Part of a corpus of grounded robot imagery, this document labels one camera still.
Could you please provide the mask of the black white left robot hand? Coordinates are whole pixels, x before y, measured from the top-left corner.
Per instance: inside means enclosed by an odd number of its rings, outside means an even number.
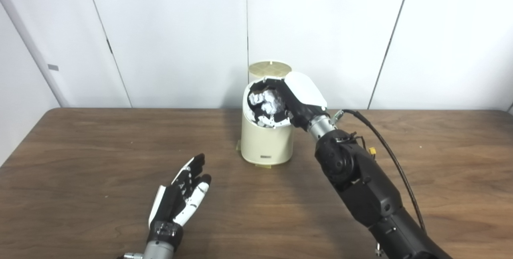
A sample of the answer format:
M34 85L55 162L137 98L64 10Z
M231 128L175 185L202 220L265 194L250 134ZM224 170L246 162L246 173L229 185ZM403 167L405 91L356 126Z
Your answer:
M174 249L181 244L184 226L196 213L212 178L203 173L205 155L191 158L168 186L159 186L149 215L147 242L162 241Z

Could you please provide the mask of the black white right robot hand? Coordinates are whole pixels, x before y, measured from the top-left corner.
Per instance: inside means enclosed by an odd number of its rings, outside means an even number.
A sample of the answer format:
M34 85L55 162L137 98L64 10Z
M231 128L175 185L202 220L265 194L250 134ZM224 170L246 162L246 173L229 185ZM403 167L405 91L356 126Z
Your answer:
M307 131L316 118L329 117L327 102L309 76L297 71L284 77L264 76L249 84L244 115L256 126L294 126Z

